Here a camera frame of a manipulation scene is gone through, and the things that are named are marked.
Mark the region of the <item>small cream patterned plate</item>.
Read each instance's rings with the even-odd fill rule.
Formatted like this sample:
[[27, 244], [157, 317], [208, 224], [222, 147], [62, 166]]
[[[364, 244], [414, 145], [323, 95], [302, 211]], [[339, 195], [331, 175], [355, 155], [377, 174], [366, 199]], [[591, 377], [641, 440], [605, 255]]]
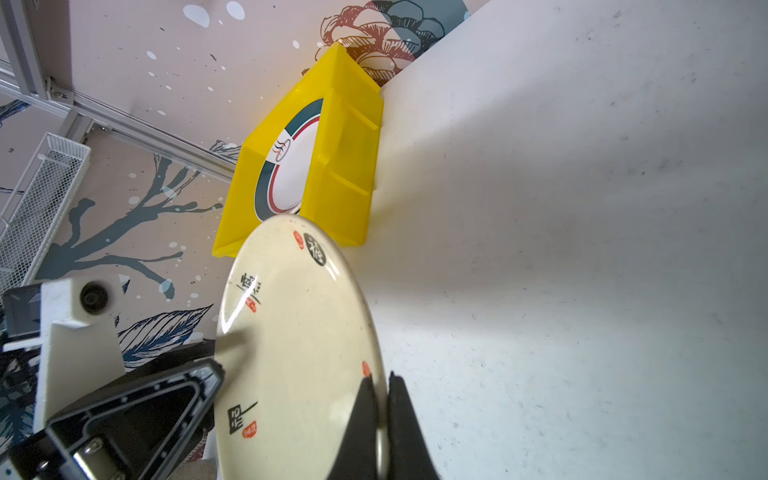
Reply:
[[365, 296], [317, 225], [279, 215], [246, 239], [226, 281], [215, 358], [224, 479], [327, 479], [360, 383], [378, 402], [377, 473], [388, 467], [386, 380]]

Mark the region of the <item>large green red rimmed plate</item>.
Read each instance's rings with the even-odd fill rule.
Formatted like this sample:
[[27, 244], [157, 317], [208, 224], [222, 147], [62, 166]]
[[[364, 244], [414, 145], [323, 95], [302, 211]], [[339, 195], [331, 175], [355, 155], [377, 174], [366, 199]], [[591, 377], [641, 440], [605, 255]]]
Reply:
[[300, 110], [270, 147], [254, 193], [260, 221], [300, 211], [314, 152], [323, 99]]

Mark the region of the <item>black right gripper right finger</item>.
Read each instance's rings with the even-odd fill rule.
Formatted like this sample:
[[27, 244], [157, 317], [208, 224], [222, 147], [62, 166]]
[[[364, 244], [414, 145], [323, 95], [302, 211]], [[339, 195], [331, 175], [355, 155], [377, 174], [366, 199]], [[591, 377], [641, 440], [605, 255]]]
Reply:
[[389, 479], [439, 479], [405, 380], [394, 372], [389, 376], [388, 436]]

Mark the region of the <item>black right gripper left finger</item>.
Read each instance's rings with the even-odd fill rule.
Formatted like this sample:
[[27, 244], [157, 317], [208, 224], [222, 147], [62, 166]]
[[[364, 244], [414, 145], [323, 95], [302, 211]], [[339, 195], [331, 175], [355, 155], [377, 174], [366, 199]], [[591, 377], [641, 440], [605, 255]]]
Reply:
[[360, 383], [328, 480], [377, 479], [378, 402], [371, 377]]

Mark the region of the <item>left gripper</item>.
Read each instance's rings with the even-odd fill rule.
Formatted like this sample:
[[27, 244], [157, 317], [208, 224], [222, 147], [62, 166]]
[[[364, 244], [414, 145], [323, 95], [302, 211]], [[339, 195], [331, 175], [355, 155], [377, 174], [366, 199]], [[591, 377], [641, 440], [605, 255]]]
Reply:
[[214, 425], [225, 371], [205, 340], [65, 407], [1, 457], [4, 479], [165, 479]]

